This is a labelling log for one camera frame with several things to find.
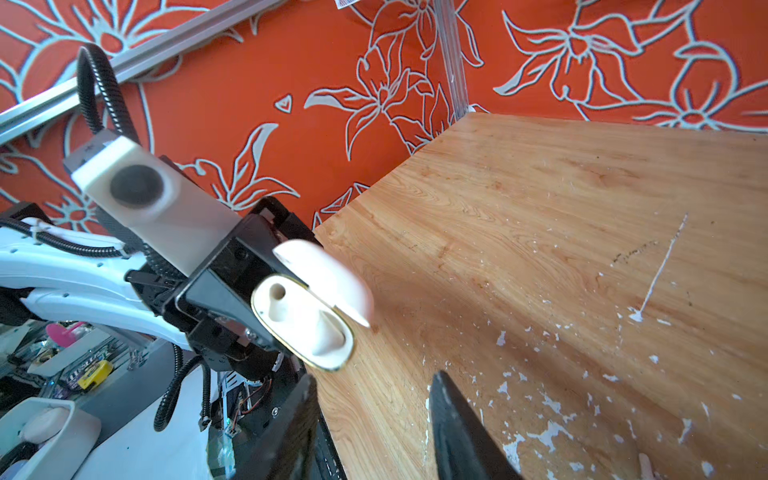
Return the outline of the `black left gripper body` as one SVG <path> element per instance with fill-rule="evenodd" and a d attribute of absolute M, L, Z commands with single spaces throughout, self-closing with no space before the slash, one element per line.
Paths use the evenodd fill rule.
<path fill-rule="evenodd" d="M 264 197 L 193 273 L 169 274 L 151 254 L 125 280 L 154 314 L 182 332 L 211 369 L 264 378 L 289 349 L 260 323 L 250 298 L 269 276 L 299 279 L 273 253 L 286 240 L 318 243 L 280 201 Z"/>

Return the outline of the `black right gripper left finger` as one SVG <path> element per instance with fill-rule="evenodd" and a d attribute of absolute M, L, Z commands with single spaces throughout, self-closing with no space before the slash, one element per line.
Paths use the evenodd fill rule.
<path fill-rule="evenodd" d="M 318 424 L 317 382 L 305 375 L 234 479 L 310 479 Z"/>

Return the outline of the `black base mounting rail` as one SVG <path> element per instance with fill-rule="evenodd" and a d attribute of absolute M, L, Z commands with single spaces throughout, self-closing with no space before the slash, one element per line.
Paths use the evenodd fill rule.
<path fill-rule="evenodd" d="M 345 479 L 345 467 L 303 362 L 285 359 L 262 381 L 230 372 L 220 382 L 218 479 Z"/>

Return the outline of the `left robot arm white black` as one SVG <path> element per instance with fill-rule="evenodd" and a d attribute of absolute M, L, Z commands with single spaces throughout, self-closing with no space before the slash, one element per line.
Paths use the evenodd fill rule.
<path fill-rule="evenodd" d="M 1 320 L 86 322 L 170 342 L 174 376 L 154 420 L 162 431 L 196 368 L 273 382 L 278 358 L 294 348 L 264 326 L 252 293 L 270 278 L 305 286 L 281 249 L 317 239 L 278 200 L 241 216 L 145 150 L 99 46 L 79 49 L 76 77 L 92 137 L 65 163 L 112 234 L 61 229 L 34 203 L 5 211 Z"/>

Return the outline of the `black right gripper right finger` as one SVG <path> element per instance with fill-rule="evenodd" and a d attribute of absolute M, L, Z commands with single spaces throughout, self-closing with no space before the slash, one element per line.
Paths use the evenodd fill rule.
<path fill-rule="evenodd" d="M 521 479 L 445 371 L 434 376 L 430 415 L 439 479 Z"/>

